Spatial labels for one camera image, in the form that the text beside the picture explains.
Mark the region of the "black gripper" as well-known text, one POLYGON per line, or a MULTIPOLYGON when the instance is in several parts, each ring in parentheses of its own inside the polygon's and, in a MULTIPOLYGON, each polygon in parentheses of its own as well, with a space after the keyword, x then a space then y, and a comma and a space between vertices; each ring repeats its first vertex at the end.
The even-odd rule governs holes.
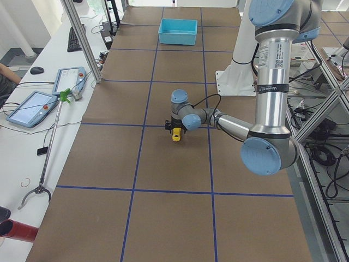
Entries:
POLYGON ((168 128, 170 134, 172 134, 174 128, 182 128, 182 133, 186 134, 186 127, 183 125, 180 119, 175 119, 172 117, 171 120, 168 121, 168 128))

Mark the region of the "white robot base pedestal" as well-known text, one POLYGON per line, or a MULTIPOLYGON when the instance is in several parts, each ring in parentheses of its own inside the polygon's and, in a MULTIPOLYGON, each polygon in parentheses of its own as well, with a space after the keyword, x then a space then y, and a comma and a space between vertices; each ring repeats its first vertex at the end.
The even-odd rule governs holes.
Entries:
POLYGON ((217 91, 221 96, 255 96, 251 61, 257 46, 255 26, 249 19, 251 0, 246 1, 232 61, 224 71, 215 72, 217 91))

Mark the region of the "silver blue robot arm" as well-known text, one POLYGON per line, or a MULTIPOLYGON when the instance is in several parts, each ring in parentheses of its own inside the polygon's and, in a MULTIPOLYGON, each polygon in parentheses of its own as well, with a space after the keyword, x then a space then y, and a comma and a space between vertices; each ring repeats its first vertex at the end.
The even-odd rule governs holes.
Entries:
POLYGON ((172 116, 165 128, 194 130, 203 124, 242 142, 244 165, 258 175, 272 175, 291 166, 299 147, 285 126, 291 46, 315 39, 320 32, 322 1, 252 1, 249 20, 259 51, 256 116, 250 124, 218 109, 197 109, 184 90, 171 95, 172 116))

